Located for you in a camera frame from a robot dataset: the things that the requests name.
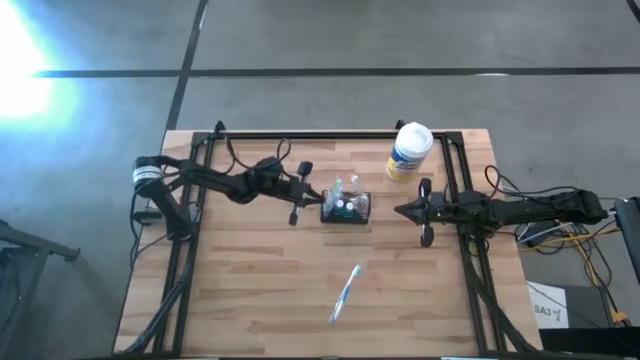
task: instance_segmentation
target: wooden table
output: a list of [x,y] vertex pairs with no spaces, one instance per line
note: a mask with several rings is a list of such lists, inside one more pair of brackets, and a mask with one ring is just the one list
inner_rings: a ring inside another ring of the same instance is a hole
[[[487,130],[462,130],[476,190],[490,188],[483,175],[494,164]],[[163,153],[188,158],[192,131],[170,131]],[[419,245],[419,228],[393,211],[417,197],[418,179],[399,184],[385,164],[391,140],[292,141],[283,164],[295,173],[300,161],[314,163],[310,183],[326,189],[336,175],[360,177],[373,193],[370,223],[328,225],[319,208],[301,211],[287,224],[291,204],[258,197],[238,205],[208,192],[203,212],[183,356],[438,356],[477,355],[455,227],[434,225],[430,248]],[[235,140],[247,164],[273,156],[277,141]],[[219,141],[214,168],[230,156]],[[434,191],[446,183],[442,150],[434,146],[420,169]],[[146,228],[141,246],[161,236],[164,225]],[[170,243],[140,255],[129,286],[115,349],[126,348],[160,303]],[[491,240],[489,251],[500,305],[514,325],[540,348],[516,245],[508,235]],[[355,264],[363,267],[335,327],[327,321]],[[486,332],[490,320],[483,310]],[[170,317],[166,342],[173,338]]]

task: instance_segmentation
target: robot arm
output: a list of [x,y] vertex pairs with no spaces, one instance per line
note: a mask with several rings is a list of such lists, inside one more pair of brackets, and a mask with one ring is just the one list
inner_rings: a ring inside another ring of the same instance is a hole
[[598,196],[590,191],[576,190],[550,196],[503,201],[489,198],[477,191],[460,193],[456,203],[444,201],[443,193],[431,193],[431,180],[422,179],[417,200],[395,207],[395,211],[423,226],[421,244],[431,246],[431,222],[463,224],[472,234],[493,236],[502,226],[545,220],[560,220],[579,224],[597,224],[609,215],[602,209]]
[[[177,171],[165,175],[167,166]],[[262,159],[246,171],[228,175],[189,160],[168,156],[142,156],[136,159],[133,170],[135,191],[153,201],[164,215],[170,240],[185,240],[192,234],[192,222],[188,207],[178,204],[172,191],[184,184],[192,184],[223,193],[238,204],[248,204],[258,195],[266,195],[293,203],[289,224],[296,225],[298,210],[311,204],[320,204],[323,197],[307,183],[313,164],[300,163],[299,177],[285,174],[282,164],[275,157]],[[176,179],[168,184],[161,181],[166,176]]]

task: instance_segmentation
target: white sign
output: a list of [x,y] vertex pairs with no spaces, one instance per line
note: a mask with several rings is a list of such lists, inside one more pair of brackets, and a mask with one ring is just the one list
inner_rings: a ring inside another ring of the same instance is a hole
[[567,329],[567,297],[564,289],[527,281],[529,298],[539,329]]

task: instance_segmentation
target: concrete floor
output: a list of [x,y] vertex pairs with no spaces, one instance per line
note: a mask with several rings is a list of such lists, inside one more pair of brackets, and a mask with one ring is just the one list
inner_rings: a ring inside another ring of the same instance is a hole
[[[40,69],[105,70],[179,69],[198,2],[9,3]],[[193,67],[638,66],[639,34],[624,1],[216,0]],[[10,45],[18,61],[0,59],[3,76],[29,54]],[[131,161],[158,151],[176,82],[34,80],[28,86],[48,88],[48,108],[0,115],[0,218],[82,248],[76,263],[48,262],[11,358],[110,352],[129,277]],[[178,128],[218,119],[234,129],[389,128],[399,118],[486,127],[498,165],[522,189],[572,184],[630,197],[640,178],[638,89],[640,76],[623,75],[192,79]],[[0,102],[9,105],[16,100]],[[640,323],[626,247],[605,239],[611,291]],[[573,251],[522,260],[530,280],[588,284]]]

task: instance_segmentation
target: yellow label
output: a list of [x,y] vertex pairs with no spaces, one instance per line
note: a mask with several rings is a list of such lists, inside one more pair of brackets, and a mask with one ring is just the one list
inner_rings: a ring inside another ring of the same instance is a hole
[[407,170],[398,168],[398,163],[395,160],[393,160],[392,157],[389,157],[389,160],[387,161],[387,174],[389,174],[389,177],[391,177],[395,181],[398,181],[398,182],[410,181],[411,179],[413,179],[413,176],[415,175],[416,172],[417,172],[417,169],[414,171],[407,171]]

